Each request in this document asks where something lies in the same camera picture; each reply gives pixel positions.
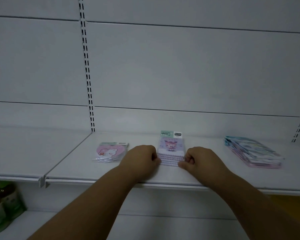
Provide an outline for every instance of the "fist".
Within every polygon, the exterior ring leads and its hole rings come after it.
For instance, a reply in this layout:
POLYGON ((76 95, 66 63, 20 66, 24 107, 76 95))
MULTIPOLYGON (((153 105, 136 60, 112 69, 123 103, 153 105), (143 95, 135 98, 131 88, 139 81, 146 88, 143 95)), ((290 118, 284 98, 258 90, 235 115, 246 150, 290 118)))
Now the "fist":
POLYGON ((178 166, 187 170, 201 184, 213 188, 221 184, 231 171, 211 149, 193 147, 185 154, 185 161, 178 166))
POLYGON ((136 182, 148 179, 161 163, 152 145, 139 145, 127 152, 119 167, 124 167, 135 177, 136 182))

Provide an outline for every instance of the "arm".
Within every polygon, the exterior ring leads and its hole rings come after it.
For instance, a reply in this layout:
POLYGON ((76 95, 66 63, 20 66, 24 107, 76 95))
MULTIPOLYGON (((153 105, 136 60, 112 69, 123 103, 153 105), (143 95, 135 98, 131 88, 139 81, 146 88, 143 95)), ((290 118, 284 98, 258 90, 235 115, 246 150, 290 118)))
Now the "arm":
POLYGON ((102 176, 28 240, 105 240, 132 187, 148 178, 159 164, 152 145, 129 150, 119 166, 102 176))
POLYGON ((189 149, 179 167, 224 199, 251 240, 300 239, 300 223, 232 173, 212 150, 189 149))

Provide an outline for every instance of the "stack of notebooks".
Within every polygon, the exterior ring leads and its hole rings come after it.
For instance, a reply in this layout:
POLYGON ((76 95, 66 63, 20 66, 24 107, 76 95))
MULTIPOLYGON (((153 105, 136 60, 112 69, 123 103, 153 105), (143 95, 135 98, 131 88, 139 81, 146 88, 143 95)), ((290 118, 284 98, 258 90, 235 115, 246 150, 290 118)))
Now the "stack of notebooks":
POLYGON ((249 138, 226 136, 224 144, 249 167, 281 168, 282 160, 284 160, 274 150, 249 138))
POLYGON ((182 138, 160 137, 158 157, 161 165, 178 166, 179 161, 183 161, 185 147, 182 138))

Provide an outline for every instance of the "heart-shaped notepad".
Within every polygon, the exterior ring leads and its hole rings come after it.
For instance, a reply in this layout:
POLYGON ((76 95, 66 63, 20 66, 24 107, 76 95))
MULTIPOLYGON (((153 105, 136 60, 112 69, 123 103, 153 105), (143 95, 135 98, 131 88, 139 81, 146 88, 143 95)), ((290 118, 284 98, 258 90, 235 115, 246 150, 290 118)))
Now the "heart-shaped notepad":
POLYGON ((96 149, 99 158, 116 158, 124 151, 125 147, 122 145, 100 145, 96 149))

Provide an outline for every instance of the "forearm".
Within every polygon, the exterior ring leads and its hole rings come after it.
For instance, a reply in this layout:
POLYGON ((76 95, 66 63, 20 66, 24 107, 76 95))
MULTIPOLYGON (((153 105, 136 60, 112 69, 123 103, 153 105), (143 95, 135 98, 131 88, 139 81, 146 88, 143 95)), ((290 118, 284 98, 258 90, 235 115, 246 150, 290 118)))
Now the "forearm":
POLYGON ((300 239, 300 223, 239 176, 231 173, 212 189, 230 206, 251 240, 300 239))
POLYGON ((29 240, 106 239, 135 183, 135 178, 125 168, 118 166, 110 170, 29 240))

